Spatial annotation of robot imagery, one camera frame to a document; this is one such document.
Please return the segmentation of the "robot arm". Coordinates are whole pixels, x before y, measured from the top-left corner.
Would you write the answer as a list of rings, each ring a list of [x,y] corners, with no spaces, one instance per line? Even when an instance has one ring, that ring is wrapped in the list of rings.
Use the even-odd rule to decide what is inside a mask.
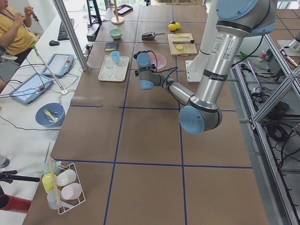
[[[185,106],[180,110],[181,127],[190,134],[215,129],[222,122],[217,99],[233,60],[245,37],[271,33],[276,24],[276,0],[218,0],[209,15],[216,15],[217,33],[196,93],[173,80],[169,75],[156,73],[145,51],[134,55],[142,90],[155,86],[166,89]]]

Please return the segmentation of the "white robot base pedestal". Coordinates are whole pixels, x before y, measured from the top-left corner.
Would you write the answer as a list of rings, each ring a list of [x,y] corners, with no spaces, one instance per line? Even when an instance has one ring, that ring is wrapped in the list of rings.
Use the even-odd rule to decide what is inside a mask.
[[[208,62],[210,52],[213,48],[215,38],[217,36],[216,23],[218,21],[218,15],[216,12],[218,0],[212,0],[208,19],[206,21],[202,42],[200,45],[200,51],[193,60],[186,61],[186,72],[188,82],[199,82],[202,78],[203,71]]]

